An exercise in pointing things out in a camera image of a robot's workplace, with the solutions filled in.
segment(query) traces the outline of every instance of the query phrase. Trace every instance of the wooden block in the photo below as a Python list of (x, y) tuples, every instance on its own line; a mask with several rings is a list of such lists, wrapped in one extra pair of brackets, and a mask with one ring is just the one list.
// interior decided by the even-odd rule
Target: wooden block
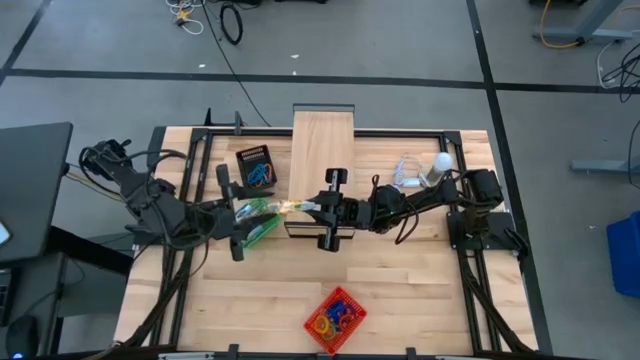
[[(293, 119), (289, 199), (308, 199), (326, 190), (328, 168), (345, 168), (349, 180), (340, 191), (355, 195), (353, 113), (297, 111)], [(304, 213), (293, 213), (287, 221), (311, 221)]]

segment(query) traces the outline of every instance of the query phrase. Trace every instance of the red basket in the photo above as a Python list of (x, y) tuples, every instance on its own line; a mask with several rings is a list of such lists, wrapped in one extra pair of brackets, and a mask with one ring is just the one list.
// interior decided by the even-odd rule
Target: red basket
[(367, 311), (338, 286), (304, 323), (329, 355), (335, 354), (367, 316)]

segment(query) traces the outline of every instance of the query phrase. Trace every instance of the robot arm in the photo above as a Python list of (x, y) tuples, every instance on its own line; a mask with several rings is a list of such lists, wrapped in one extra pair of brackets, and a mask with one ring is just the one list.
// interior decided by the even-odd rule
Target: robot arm
[[(489, 170), (472, 170), (453, 177), (451, 172), (446, 174), (437, 186), (406, 196), (391, 185), (378, 186), (379, 177), (373, 177), (373, 190), (368, 200), (358, 200), (344, 197), (340, 193), (340, 185), (346, 183), (346, 169), (328, 169), (325, 179), (331, 185), (328, 191), (309, 199), (321, 205), (320, 210), (306, 211), (314, 220), (327, 227), (327, 232), (318, 240), (318, 247), (322, 250), (336, 252), (340, 249), (340, 239), (336, 236), (338, 227), (368, 230), (384, 234), (400, 225), (403, 229), (410, 217), (442, 205), (457, 205), (466, 208), (464, 228), (476, 230), (486, 220), (489, 211), (496, 208), (503, 201), (502, 190), (498, 184), (495, 172)], [(456, 183), (461, 181), (463, 186), (470, 188), (471, 197), (467, 198), (458, 191)], [(412, 230), (402, 235), (400, 232), (396, 244), (404, 241)]]
[(223, 198), (202, 203), (187, 203), (175, 197), (175, 187), (163, 179), (151, 176), (157, 164), (170, 157), (186, 158), (174, 150), (161, 150), (165, 153), (152, 165), (148, 172), (139, 173), (132, 165), (132, 159), (148, 152), (127, 156), (122, 144), (115, 140), (103, 141), (93, 147), (85, 148), (80, 154), (79, 165), (87, 178), (92, 179), (87, 170), (118, 184), (120, 195), (127, 210), (136, 219), (134, 231), (151, 233), (164, 239), (164, 243), (176, 250), (194, 248), (213, 237), (223, 239), (231, 237), (233, 259), (243, 259), (240, 238), (261, 223), (275, 215), (250, 218), (240, 224), (235, 221), (232, 202), (234, 199), (248, 199), (270, 196), (272, 193), (240, 187), (229, 181), (226, 165), (216, 169), (218, 183)]

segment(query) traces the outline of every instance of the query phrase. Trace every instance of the white cable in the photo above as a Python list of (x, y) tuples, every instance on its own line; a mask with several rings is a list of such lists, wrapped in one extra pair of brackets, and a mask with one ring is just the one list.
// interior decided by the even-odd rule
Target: white cable
[[(633, 34), (633, 33), (637, 33), (637, 32), (640, 32), (640, 30), (631, 30), (631, 33), (632, 33), (632, 34)], [(617, 41), (617, 40), (613, 40), (613, 41), (611, 41), (610, 43), (608, 43), (607, 45), (605, 45), (605, 46), (602, 48), (602, 50), (600, 50), (600, 52), (598, 53), (598, 56), (596, 57), (596, 73), (597, 73), (597, 75), (598, 75), (598, 83), (600, 84), (600, 87), (601, 87), (601, 88), (603, 88), (603, 89), (615, 89), (615, 88), (619, 88), (619, 87), (620, 87), (620, 85), (617, 85), (617, 84), (616, 84), (616, 85), (609, 85), (609, 86), (608, 86), (608, 85), (605, 85), (605, 84), (602, 82), (602, 72), (603, 72), (603, 69), (602, 69), (602, 67), (600, 66), (600, 58), (602, 57), (602, 54), (604, 54), (604, 52), (609, 48), (609, 46), (611, 46), (611, 45), (612, 45), (613, 43), (615, 43), (616, 41)], [(614, 83), (614, 82), (615, 82), (615, 78), (610, 79), (610, 80), (611, 80), (611, 81), (607, 81), (607, 82), (611, 82), (611, 83)]]
[[(169, 11), (171, 12), (171, 14), (176, 16), (176, 21), (179, 20), (178, 17), (180, 16), (181, 12), (186, 12), (187, 15), (190, 15), (195, 8), (204, 6), (205, 0), (201, 0), (200, 4), (196, 4), (196, 1), (197, 0), (177, 0), (175, 4), (172, 4), (170, 0), (164, 0), (165, 4), (169, 6)], [(189, 19), (188, 17), (182, 17), (181, 21), (183, 21), (184, 23), (180, 25), (180, 27), (191, 35), (200, 35), (204, 31), (204, 25), (198, 20)], [(187, 24), (198, 24), (200, 26), (200, 30), (191, 31), (189, 30)]]
[(404, 162), (407, 159), (413, 159), (415, 161), (418, 162), (418, 165), (420, 166), (418, 169), (418, 176), (422, 173), (422, 169), (425, 167), (424, 164), (422, 163), (422, 161), (420, 161), (420, 159), (417, 156), (414, 155), (405, 155), (402, 157), (402, 159), (400, 159), (400, 161), (398, 162), (398, 165), (396, 165), (396, 169), (393, 171), (393, 184), (396, 187), (417, 187), (420, 186), (420, 182), (419, 179), (416, 178), (408, 178), (406, 177), (405, 173), (404, 173)]
[[(202, 34), (202, 32), (204, 31), (204, 25), (202, 25), (202, 23), (198, 20), (193, 20), (193, 19), (183, 19), (183, 21), (185, 22), (181, 27), (184, 29), (184, 31), (188, 32), (191, 35), (200, 35)], [(187, 23), (193, 23), (193, 24), (198, 24), (200, 25), (200, 31), (196, 31), (193, 32), (191, 30), (189, 30), (187, 28)]]

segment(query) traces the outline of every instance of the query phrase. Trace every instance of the gray floor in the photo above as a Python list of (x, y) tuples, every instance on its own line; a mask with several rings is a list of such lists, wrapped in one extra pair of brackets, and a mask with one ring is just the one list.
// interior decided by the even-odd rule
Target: gray floor
[[(595, 1), (581, 9), (554, 8), (548, 23), (575, 24)], [(541, 7), (526, 0), (476, 3), (496, 82), (596, 85), (600, 46), (546, 49), (529, 36)], [(0, 63), (39, 4), (0, 0)], [(202, 20), (201, 15), (195, 18)], [(243, 42), (238, 47), (223, 43), (238, 73), (483, 79), (464, 0), (330, 0), (324, 6), (267, 0), (242, 15)], [(640, 28), (638, 14), (625, 13), (616, 27)], [(614, 66), (636, 43), (612, 47), (605, 67)], [(54, 0), (14, 68), (228, 73), (213, 37), (208, 32), (191, 36), (172, 26), (162, 0)], [(356, 105), (358, 127), (486, 129), (495, 157), (500, 155), (484, 90), (283, 83), (246, 87), (274, 126), (291, 124), (293, 103), (350, 103)], [(637, 358), (640, 300), (618, 295), (612, 287), (605, 228), (637, 210), (640, 193), (624, 177), (576, 175), (568, 164), (578, 158), (624, 157), (640, 97), (625, 105), (615, 95), (514, 91), (499, 92), (498, 98), (554, 352)], [(213, 108), (215, 121), (230, 121), (238, 110), (248, 123), (260, 124), (232, 82), (11, 76), (0, 86), (0, 127), (74, 124), (70, 162), (77, 161), (82, 147), (103, 139), (130, 138), (132, 151), (146, 148), (154, 126), (199, 124), (207, 107)], [(54, 222), (94, 237), (120, 233), (131, 219), (120, 204), (63, 181)], [(130, 240), (112, 246), (128, 249)], [(61, 311), (94, 315), (68, 318), (63, 351), (107, 346), (115, 327), (124, 279), (85, 269), (87, 280), (65, 293)]]

